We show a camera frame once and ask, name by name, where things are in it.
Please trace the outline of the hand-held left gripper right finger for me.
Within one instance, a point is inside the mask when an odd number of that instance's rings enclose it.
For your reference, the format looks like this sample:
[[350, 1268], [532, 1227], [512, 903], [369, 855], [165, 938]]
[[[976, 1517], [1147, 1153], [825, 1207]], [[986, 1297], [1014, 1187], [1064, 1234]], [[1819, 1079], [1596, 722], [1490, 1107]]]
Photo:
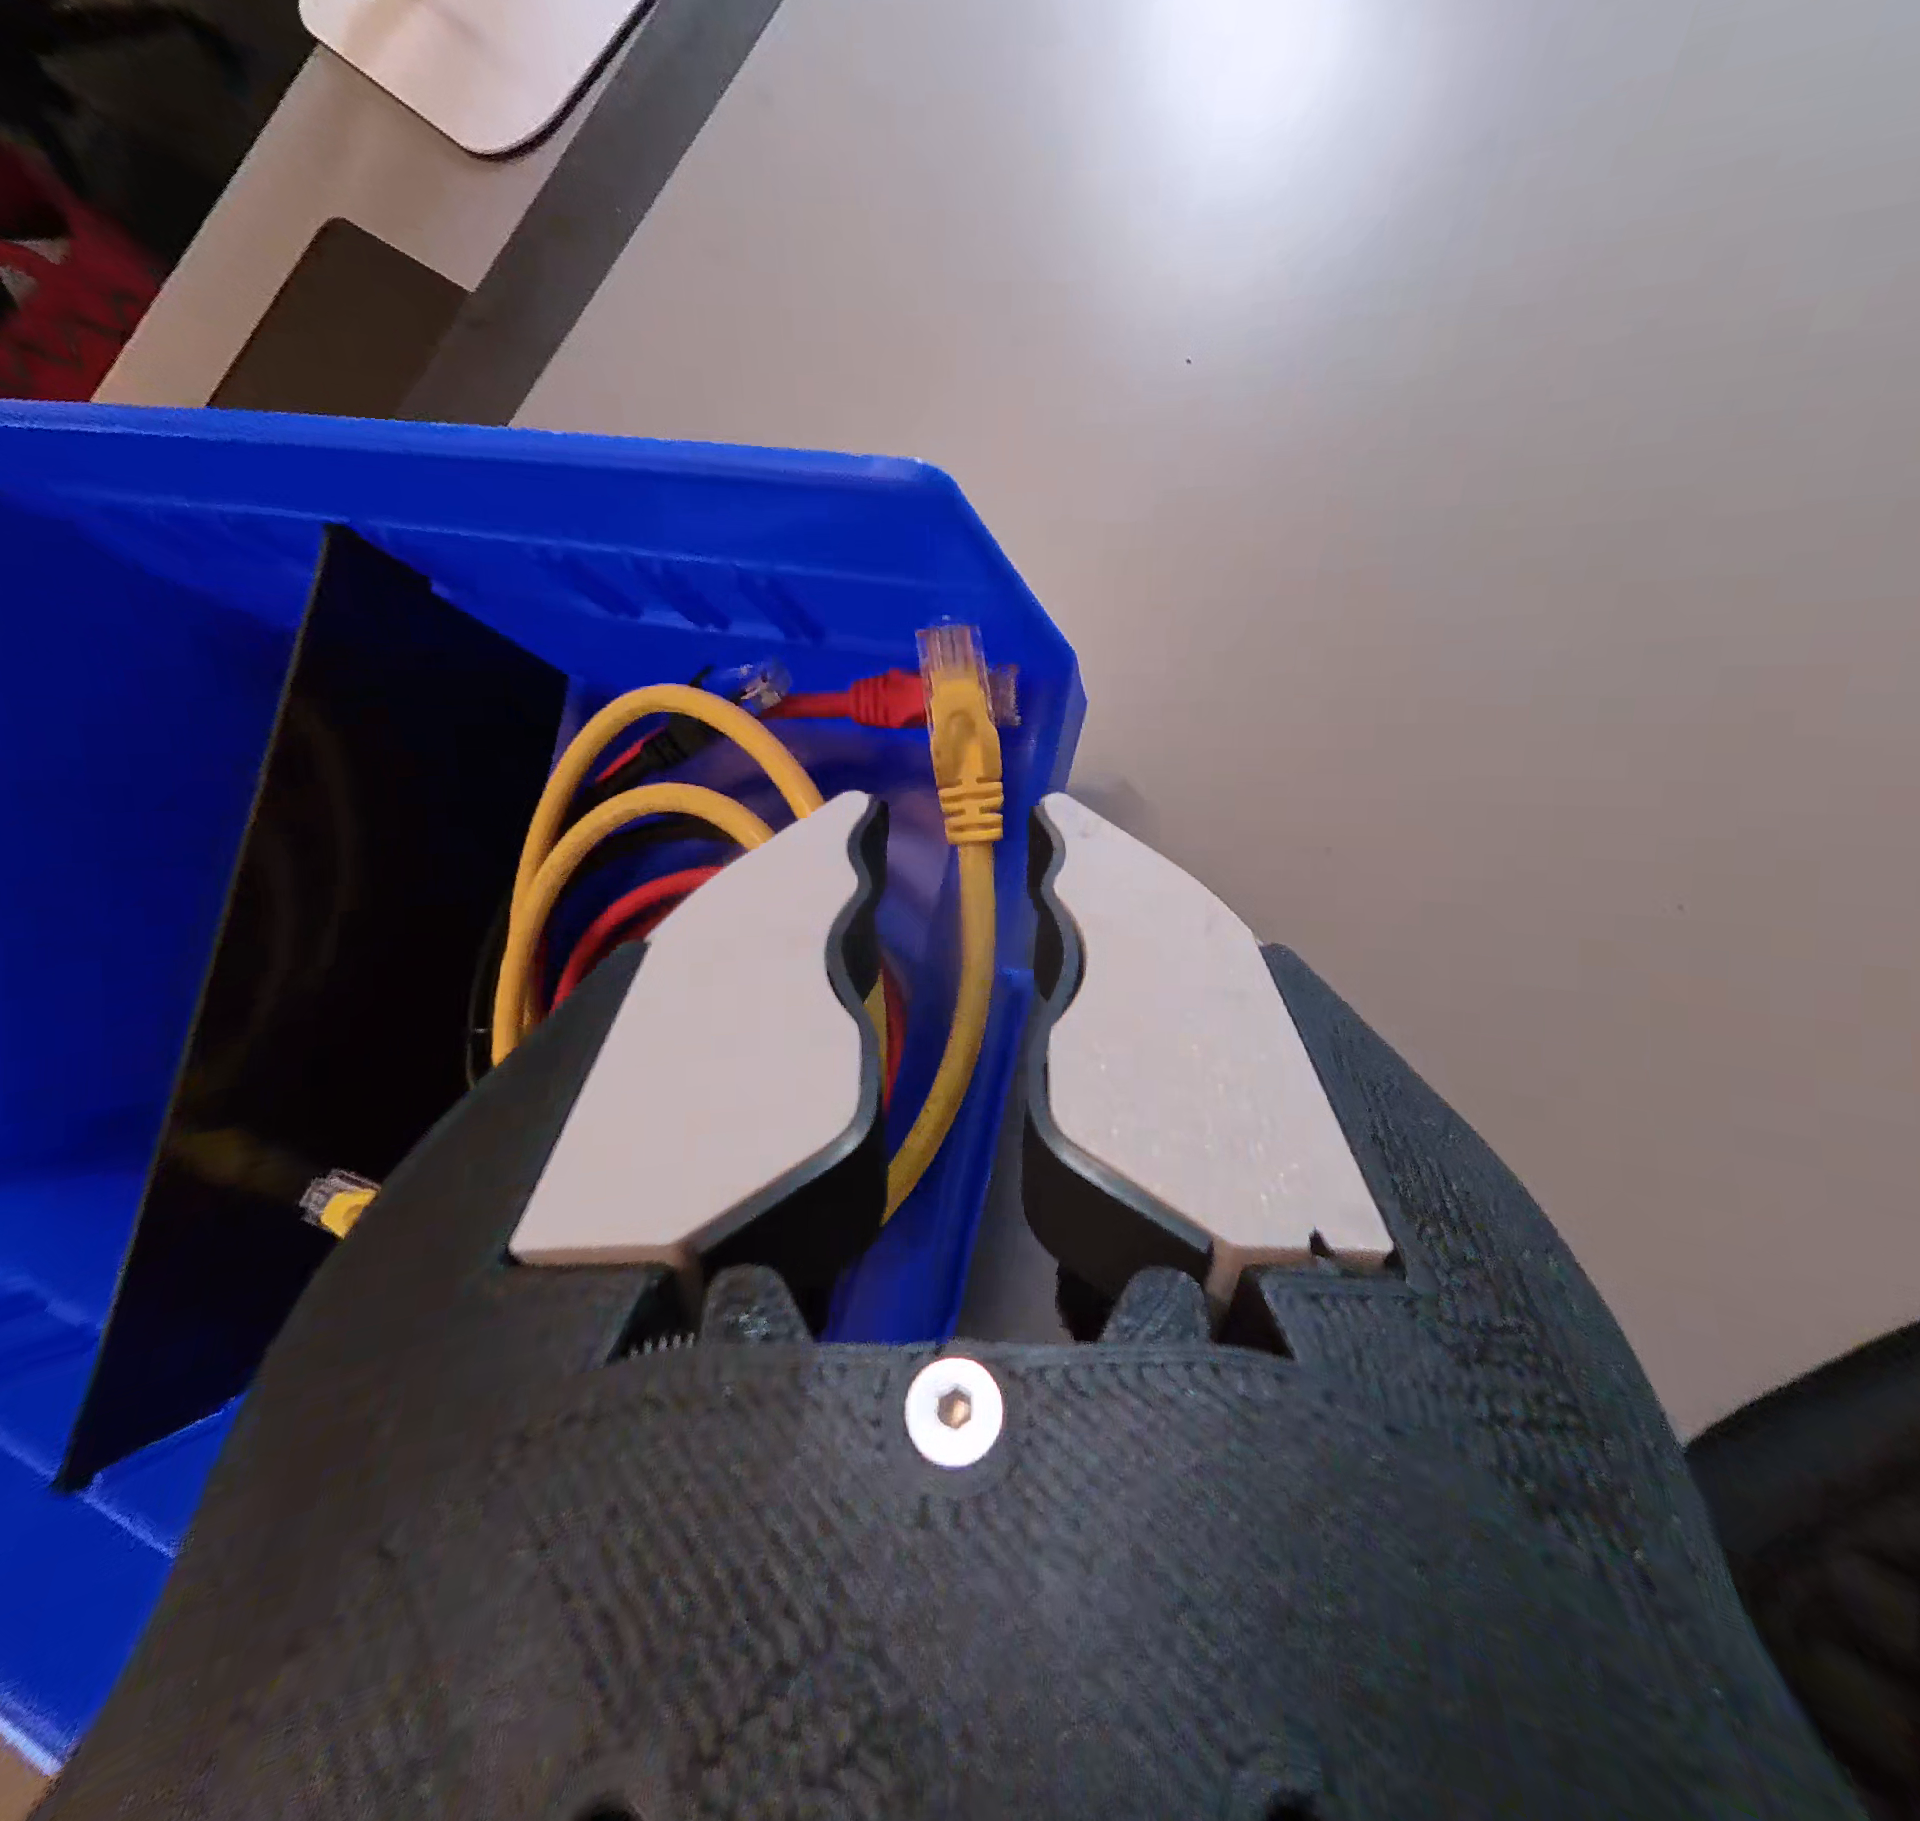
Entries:
[[1072, 797], [1030, 811], [1022, 1214], [1067, 1309], [1139, 1271], [1386, 1278], [1393, 1234], [1255, 933]]

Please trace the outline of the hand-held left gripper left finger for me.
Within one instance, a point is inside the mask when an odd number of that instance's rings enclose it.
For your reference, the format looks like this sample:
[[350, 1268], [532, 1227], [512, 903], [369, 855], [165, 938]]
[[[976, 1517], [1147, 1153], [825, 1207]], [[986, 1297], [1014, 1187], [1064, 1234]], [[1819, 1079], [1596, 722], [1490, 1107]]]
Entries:
[[728, 1271], [825, 1334], [886, 1212], [876, 892], [891, 808], [839, 793], [623, 944], [525, 1047], [571, 1052], [512, 1227], [522, 1271], [657, 1268], [703, 1324]]

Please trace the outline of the blue plastic bin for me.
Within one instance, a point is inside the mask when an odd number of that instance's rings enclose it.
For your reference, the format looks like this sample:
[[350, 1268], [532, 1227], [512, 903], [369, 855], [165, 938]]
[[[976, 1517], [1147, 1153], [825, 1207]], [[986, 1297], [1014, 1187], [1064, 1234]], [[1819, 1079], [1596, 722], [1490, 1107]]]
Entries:
[[532, 815], [532, 736], [623, 689], [775, 663], [810, 689], [982, 629], [1014, 667], [1014, 819], [1064, 787], [1077, 659], [968, 497], [928, 463], [248, 409], [3, 404], [0, 427], [0, 1278], [3, 1745], [55, 1771], [146, 1628], [212, 1452], [317, 1230], [228, 1212], [233, 1278], [165, 1288], [153, 1371], [111, 1338], [146, 1177], [219, 958], [322, 540], [397, 564], [414, 609], [339, 609], [333, 648], [393, 689], [374, 740], [445, 832], [333, 836], [306, 808], [304, 915], [333, 861], [425, 861], [453, 919], [416, 967], [410, 1149], [469, 1069], [469, 986]]

